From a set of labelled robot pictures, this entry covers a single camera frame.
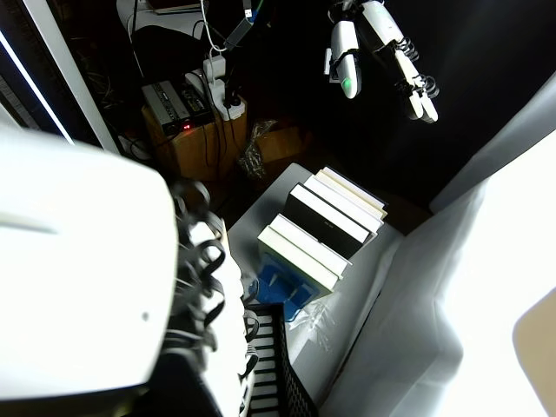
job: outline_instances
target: black plastic crate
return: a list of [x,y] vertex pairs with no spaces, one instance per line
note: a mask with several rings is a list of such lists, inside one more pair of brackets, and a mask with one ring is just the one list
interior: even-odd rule
[[282,304],[250,305],[259,321],[257,336],[251,341],[259,362],[248,416],[311,417],[318,411],[292,369],[286,344]]

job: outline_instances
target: white power adapter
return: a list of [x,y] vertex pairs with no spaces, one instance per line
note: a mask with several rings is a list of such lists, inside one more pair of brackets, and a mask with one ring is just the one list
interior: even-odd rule
[[226,59],[222,55],[212,58],[212,63],[209,59],[205,59],[202,62],[202,69],[205,71],[208,81],[212,82],[213,79],[226,75]]

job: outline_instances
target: beige object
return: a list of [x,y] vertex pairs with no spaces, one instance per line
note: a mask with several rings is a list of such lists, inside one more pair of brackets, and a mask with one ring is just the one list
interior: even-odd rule
[[556,416],[556,288],[515,324],[513,346],[548,415]]

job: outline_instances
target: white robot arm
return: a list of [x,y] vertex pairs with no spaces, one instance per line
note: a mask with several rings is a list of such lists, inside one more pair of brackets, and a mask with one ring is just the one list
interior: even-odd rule
[[339,83],[347,98],[361,91],[361,74],[357,63],[359,42],[387,66],[398,90],[407,116],[425,122],[436,122],[438,113],[431,98],[439,89],[434,79],[423,76],[415,68],[419,58],[411,41],[377,0],[339,2],[328,12],[334,23],[330,48],[325,57],[325,75],[331,83]]

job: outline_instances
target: black book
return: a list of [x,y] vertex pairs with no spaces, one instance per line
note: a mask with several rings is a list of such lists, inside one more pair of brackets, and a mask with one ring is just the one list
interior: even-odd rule
[[303,184],[290,191],[283,214],[346,259],[375,236]]

